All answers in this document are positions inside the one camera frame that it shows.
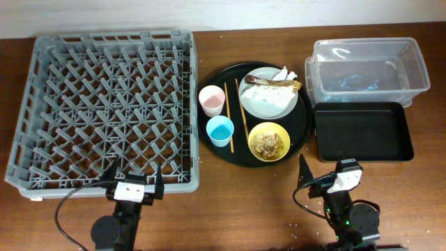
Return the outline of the yellow plastic bowl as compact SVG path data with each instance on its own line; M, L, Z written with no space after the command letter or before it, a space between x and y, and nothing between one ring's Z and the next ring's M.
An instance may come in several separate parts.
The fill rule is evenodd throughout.
M284 146L283 146L282 150L279 152L278 158L273 159L273 160L263 160L263 159L260 159L259 157L257 157L256 155L254 155L254 152L250 148L250 146L251 146L250 141L253 138L253 136L255 136L255 134L257 134L257 133L277 133L281 137ZM252 152L252 154L260 161L274 162L274 161L282 159L288 153L288 151L291 147L291 140L290 140L289 134L281 125L279 125L277 123L273 123L273 122L263 122L263 123L260 123L256 126L254 126L252 128L252 130L250 131L248 147L249 147L250 151Z

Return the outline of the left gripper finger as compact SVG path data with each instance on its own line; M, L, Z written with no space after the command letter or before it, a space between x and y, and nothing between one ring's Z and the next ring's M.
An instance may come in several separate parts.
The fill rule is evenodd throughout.
M114 181L116 170L118 168L118 159L116 158L100 177L100 181Z
M163 199L163 196L164 196L164 182L162 178L161 165L157 164L154 198L161 200Z

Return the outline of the blue plastic cup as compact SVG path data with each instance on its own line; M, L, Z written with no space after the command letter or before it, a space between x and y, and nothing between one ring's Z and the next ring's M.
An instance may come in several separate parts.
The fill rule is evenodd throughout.
M207 122L206 132L214 146L224 147L230 142L234 125L226 116L214 116Z

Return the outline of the white paper napkin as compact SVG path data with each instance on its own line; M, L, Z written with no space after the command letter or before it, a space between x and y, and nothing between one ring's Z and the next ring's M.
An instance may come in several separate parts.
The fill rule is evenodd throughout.
M240 96L246 100L265 101L284 108L302 88L302 83L296 78L297 75L293 71L289 72L286 66L282 69L257 68L244 77Z

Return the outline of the food scraps with rice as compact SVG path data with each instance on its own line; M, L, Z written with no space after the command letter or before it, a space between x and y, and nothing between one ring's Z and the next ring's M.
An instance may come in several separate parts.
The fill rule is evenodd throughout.
M263 160L273 160L279 157L283 148L281 137L277 133L257 133L250 141L254 155Z

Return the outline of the pink plastic cup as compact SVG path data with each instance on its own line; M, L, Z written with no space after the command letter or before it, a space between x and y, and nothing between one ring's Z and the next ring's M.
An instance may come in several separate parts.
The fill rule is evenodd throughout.
M198 99L204 113L209 117L214 117L221 114L226 96L220 87L208 85L199 92Z

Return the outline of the brown snack wrapper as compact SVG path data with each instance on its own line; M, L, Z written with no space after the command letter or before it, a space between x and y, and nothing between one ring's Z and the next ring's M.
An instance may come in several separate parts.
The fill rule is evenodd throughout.
M281 80L281 81L274 81L274 80L267 80L260 77L256 77L253 75L247 75L245 77L245 82L248 84L254 84L254 85L263 85L263 86L274 86L274 87L290 87L292 88L292 91L295 93L299 91L302 88L302 83L300 83L297 80Z

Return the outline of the grey round plate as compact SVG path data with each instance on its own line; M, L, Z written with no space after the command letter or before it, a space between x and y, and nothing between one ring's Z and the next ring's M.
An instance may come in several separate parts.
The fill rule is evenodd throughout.
M246 111L251 115L265 120L279 119L286 116L298 102L298 93L292 98L279 96L276 91L249 91L253 84L248 84L245 79L239 85L241 102Z

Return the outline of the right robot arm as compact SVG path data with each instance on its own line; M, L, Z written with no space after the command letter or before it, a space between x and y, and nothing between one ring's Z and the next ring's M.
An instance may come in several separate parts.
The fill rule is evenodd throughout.
M353 201L349 192L360 184L363 168L354 158L339 160L335 170L315 178L304 155L299 155L299 179L293 191L293 201L304 211L326 220L337 241L328 250L376 250L380 238L380 207L371 201ZM303 206L296 194L308 189L310 199L323 199L323 213Z

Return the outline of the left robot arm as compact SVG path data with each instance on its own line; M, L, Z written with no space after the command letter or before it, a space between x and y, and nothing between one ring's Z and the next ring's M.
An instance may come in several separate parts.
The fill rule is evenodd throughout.
M146 174L128 172L124 178L116 178L118 160L114 160L100 177L106 198L115 203L111 215L97 219L91 227L91 239L96 250L133 250L143 206L152 206L164 196L161 166L156 164L155 189L145 191Z

